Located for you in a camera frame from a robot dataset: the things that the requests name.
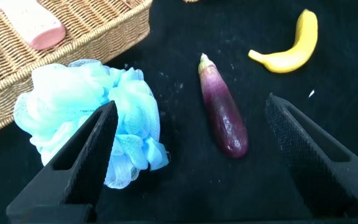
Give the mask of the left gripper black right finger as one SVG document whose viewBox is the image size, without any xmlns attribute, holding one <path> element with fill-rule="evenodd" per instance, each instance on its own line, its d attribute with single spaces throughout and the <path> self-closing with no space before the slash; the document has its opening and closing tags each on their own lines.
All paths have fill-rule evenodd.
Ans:
<svg viewBox="0 0 358 224">
<path fill-rule="evenodd" d="M 265 115 L 312 214 L 358 217 L 358 156 L 283 98 L 269 95 Z"/>
</svg>

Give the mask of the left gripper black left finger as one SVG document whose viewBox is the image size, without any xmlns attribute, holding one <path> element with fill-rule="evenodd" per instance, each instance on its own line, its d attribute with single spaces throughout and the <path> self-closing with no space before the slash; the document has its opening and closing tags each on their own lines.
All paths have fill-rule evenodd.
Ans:
<svg viewBox="0 0 358 224">
<path fill-rule="evenodd" d="M 116 134 L 115 102 L 99 107 L 7 206 L 11 223 L 87 223 L 104 185 Z"/>
</svg>

